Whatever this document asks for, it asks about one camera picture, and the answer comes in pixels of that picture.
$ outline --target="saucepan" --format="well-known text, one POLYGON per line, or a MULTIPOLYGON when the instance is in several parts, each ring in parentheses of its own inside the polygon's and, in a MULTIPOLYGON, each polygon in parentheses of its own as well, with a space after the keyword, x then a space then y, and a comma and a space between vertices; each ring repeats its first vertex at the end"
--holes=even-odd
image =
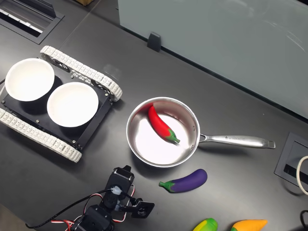
POLYGON ((181 101, 168 97, 152 98, 139 104, 128 119, 126 136, 133 153, 154 167, 174 167, 184 163, 196 151, 198 144, 203 142, 275 148, 275 142, 253 136, 201 134, 193 111, 181 101), (175 132, 180 143, 168 142, 155 132, 148 119, 151 106, 175 132))

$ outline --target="tabletop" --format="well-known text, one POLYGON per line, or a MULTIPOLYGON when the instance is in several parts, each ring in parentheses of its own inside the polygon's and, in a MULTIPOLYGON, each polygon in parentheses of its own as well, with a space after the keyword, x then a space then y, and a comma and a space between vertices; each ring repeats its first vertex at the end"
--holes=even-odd
MULTIPOLYGON (((68 1, 55 4, 72 7, 68 1)), ((216 219, 219 231, 230 230, 243 219, 267 219, 264 231, 301 230, 299 213, 307 209, 308 197, 274 170, 289 132, 308 139, 306 123, 166 52, 147 48, 145 42, 104 19, 100 10, 103 1, 91 11, 73 7, 80 10, 75 21, 68 13, 58 31, 41 45, 1 27, 8 45, 1 45, 7 57, 1 57, 0 73, 4 75, 21 59, 37 57, 44 45, 51 45, 97 71, 108 72, 123 96, 114 103, 77 164, 0 124, 1 204, 29 225, 37 225, 103 189, 115 167, 129 165, 135 175, 135 196, 155 203, 155 208, 147 219, 128 216, 124 223, 116 224, 117 231, 190 231, 206 218, 216 219), (275 141, 276 149, 203 143, 177 167, 147 166, 130 150, 126 124, 137 105, 158 96, 188 105, 202 133, 262 137, 275 141), (194 191, 170 194, 158 186, 160 181, 184 177, 199 168, 207 172, 208 180, 194 191)), ((55 72, 65 75, 60 69, 55 72)), ((74 219, 82 206, 61 217, 74 219)), ((56 226, 47 224, 39 230, 56 226)))

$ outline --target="red chili pepper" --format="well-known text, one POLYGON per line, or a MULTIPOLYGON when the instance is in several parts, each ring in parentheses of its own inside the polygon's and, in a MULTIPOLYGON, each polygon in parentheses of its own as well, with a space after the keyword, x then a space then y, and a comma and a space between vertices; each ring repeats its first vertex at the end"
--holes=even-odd
POLYGON ((158 116, 153 106, 149 109, 149 119, 158 135, 170 141, 180 142, 174 134, 174 131, 158 116))

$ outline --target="corn toy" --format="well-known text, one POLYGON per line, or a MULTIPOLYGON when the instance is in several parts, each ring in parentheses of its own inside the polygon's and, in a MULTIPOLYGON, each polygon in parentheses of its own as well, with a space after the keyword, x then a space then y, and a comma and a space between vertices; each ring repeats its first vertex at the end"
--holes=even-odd
POLYGON ((267 220, 242 220, 235 223, 231 231, 260 231, 267 222, 267 220))
POLYGON ((213 218, 202 221, 193 231, 217 231, 218 224, 213 218))

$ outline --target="eggplant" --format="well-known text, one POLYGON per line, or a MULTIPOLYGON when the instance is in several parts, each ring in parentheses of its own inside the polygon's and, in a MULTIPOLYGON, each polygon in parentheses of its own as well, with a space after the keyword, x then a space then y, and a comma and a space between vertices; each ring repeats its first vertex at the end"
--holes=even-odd
POLYGON ((159 182, 159 186, 164 187, 171 193, 182 193, 199 188, 206 180, 207 173, 203 169, 198 169, 181 179, 170 180, 166 183, 159 182))

